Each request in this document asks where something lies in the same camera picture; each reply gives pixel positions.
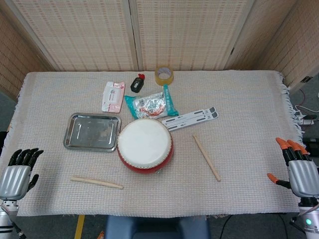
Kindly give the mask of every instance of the small black bottle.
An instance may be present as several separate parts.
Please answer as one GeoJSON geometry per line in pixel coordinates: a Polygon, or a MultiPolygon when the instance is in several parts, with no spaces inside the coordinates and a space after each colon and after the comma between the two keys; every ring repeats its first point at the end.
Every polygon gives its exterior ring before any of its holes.
{"type": "Polygon", "coordinates": [[[131,90],[135,93],[140,92],[141,88],[144,85],[144,79],[145,79],[145,75],[139,74],[139,77],[136,77],[133,83],[131,84],[131,90]]]}

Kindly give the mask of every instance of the white cloth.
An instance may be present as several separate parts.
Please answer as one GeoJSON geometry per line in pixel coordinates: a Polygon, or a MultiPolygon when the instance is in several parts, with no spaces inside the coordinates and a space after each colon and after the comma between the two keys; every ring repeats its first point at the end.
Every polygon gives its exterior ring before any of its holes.
{"type": "MultiPolygon", "coordinates": [[[[154,72],[140,94],[160,92],[154,72]]],[[[169,91],[180,114],[216,107],[219,118],[171,133],[174,156],[159,173],[143,175],[128,169],[117,151],[72,151],[63,138],[75,112],[101,113],[108,81],[125,82],[126,95],[136,72],[29,73],[20,92],[12,129],[0,167],[19,148],[38,147],[33,174],[37,185],[19,201],[20,216],[109,214],[176,217],[213,214],[297,211],[298,198],[273,184],[267,173],[287,180],[275,137],[300,140],[292,119],[288,90],[275,71],[175,72],[169,91]],[[221,175],[217,182],[199,151],[196,133],[221,175]],[[71,176],[110,181],[123,190],[79,182],[71,176]]],[[[122,105],[122,128],[133,120],[122,105]]]]}

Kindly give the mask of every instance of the yellow line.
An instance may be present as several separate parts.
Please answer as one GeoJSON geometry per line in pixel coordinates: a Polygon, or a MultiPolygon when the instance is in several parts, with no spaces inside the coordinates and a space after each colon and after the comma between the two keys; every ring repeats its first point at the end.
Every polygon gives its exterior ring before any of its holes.
{"type": "Polygon", "coordinates": [[[78,224],[76,226],[74,239],[81,239],[82,229],[83,229],[83,224],[84,224],[84,217],[85,217],[84,215],[79,215],[78,224]]]}

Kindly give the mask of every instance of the metal tray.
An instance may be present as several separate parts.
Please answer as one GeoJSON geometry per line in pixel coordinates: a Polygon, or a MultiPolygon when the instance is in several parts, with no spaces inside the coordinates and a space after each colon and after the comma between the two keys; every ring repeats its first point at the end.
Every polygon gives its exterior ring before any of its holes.
{"type": "Polygon", "coordinates": [[[74,113],[69,119],[63,144],[72,150],[112,152],[120,128],[121,119],[117,116],[74,113]]]}

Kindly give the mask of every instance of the orange fingertip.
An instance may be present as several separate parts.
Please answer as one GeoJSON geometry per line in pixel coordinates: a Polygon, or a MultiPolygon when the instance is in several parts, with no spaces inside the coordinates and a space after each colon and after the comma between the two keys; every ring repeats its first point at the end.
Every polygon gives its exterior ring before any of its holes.
{"type": "Polygon", "coordinates": [[[301,150],[301,146],[296,143],[296,142],[293,142],[292,140],[288,139],[287,140],[287,143],[290,144],[292,147],[293,147],[293,150],[296,151],[296,150],[301,150]]]}
{"type": "Polygon", "coordinates": [[[300,146],[300,151],[301,151],[302,155],[309,154],[308,151],[304,147],[302,147],[300,144],[299,144],[299,146],[300,146]]]}
{"type": "Polygon", "coordinates": [[[273,174],[267,173],[267,176],[273,183],[277,183],[278,178],[276,178],[273,174]]]}
{"type": "Polygon", "coordinates": [[[282,150],[292,147],[288,142],[284,141],[282,138],[277,137],[276,142],[279,144],[282,150]]]}

